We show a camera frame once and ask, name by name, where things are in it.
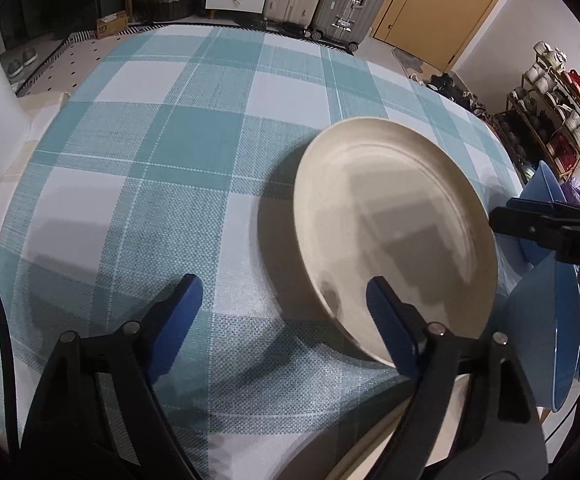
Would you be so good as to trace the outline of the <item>small blue bowl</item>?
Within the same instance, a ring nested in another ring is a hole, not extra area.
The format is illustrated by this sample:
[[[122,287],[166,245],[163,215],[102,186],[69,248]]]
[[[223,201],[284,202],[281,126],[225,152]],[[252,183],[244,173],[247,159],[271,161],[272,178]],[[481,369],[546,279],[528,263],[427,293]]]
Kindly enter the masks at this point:
[[[520,200],[529,200],[532,203],[540,204],[541,212],[548,212],[548,206],[553,203],[566,202],[557,178],[546,162],[542,160],[538,163],[534,176],[525,185],[519,198]],[[526,261],[533,266],[543,261],[549,254],[547,249],[541,248],[530,240],[522,240],[520,238],[519,244]]]

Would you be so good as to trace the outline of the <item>large blue bowl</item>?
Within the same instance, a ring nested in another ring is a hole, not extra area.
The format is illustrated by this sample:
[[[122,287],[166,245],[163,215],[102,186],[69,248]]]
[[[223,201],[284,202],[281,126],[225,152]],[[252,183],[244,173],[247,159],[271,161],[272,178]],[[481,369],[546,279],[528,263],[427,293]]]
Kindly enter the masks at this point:
[[[499,330],[516,349],[535,403],[556,412],[578,365],[578,278],[551,252],[511,290]]]

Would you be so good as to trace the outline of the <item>large cream plate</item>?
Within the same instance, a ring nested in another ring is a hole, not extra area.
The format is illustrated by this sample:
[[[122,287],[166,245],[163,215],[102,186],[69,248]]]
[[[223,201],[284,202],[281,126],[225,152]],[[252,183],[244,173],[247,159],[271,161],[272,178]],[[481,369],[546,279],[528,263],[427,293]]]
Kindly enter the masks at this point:
[[[435,392],[430,379],[397,403],[339,458],[307,445],[278,474],[280,479],[421,479],[450,456],[469,377],[450,378]]]

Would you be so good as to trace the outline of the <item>smaller cream plate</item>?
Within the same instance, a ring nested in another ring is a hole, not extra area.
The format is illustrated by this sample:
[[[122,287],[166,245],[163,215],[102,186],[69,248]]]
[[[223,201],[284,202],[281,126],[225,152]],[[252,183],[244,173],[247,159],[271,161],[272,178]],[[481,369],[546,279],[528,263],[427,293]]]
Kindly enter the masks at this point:
[[[460,168],[419,132],[375,117],[322,130],[299,162],[293,219],[322,307],[367,356],[393,363],[366,306],[375,276],[427,322],[483,333],[497,286],[488,215]]]

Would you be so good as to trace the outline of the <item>wooden shoe rack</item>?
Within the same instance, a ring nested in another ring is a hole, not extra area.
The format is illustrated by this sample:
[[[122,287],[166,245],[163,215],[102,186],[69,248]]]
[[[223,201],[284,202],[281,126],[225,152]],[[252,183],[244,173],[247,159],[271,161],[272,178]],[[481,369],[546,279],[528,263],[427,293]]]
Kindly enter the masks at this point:
[[[547,42],[533,50],[535,60],[508,92],[494,128],[523,180],[544,162],[564,182],[580,169],[580,74]]]

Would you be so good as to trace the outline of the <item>wooden door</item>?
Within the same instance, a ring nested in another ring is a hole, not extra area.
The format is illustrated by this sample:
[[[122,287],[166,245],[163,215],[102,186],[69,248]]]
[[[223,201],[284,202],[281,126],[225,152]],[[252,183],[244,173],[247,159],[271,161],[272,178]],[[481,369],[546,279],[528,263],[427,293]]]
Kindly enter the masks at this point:
[[[375,39],[423,62],[453,66],[497,0],[384,0]]]

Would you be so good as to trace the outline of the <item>teal plaid tablecloth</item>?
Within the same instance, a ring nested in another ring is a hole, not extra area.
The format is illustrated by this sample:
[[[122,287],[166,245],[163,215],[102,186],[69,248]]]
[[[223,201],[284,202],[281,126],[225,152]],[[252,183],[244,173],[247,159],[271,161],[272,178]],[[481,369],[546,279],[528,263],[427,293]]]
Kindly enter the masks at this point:
[[[119,44],[58,113],[0,217],[20,414],[58,335],[111,333],[193,273],[203,304],[155,390],[195,467],[327,477],[407,393],[323,314],[294,244],[303,151],[356,116],[418,130],[483,200],[520,192],[483,122],[352,55],[190,25]]]

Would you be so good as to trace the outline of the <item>silver aluminium suitcase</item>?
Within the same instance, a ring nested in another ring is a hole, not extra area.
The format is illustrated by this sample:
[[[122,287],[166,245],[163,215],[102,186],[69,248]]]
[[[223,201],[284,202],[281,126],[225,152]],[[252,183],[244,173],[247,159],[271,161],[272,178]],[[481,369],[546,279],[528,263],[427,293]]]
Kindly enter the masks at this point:
[[[384,0],[319,0],[311,39],[354,53],[367,36]]]

